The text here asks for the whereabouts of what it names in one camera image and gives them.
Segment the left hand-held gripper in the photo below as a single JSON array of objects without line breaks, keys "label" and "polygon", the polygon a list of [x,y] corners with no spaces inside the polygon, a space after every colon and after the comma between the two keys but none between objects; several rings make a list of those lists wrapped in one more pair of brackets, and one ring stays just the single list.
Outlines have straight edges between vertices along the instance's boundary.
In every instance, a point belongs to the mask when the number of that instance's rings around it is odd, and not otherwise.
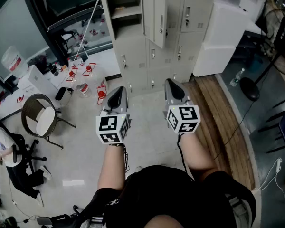
[{"label": "left hand-held gripper", "polygon": [[96,134],[103,144],[124,144],[130,122],[127,91],[120,86],[102,101],[101,112],[95,119]]}]

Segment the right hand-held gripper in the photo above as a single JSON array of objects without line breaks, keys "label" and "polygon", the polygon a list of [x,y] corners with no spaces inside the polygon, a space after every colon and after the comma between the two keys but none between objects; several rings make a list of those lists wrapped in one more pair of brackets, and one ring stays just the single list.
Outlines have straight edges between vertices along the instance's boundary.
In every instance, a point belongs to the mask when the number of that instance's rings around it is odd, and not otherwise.
[{"label": "right hand-held gripper", "polygon": [[176,134],[193,133],[200,124],[199,107],[193,103],[186,87],[174,79],[164,84],[165,119]]}]

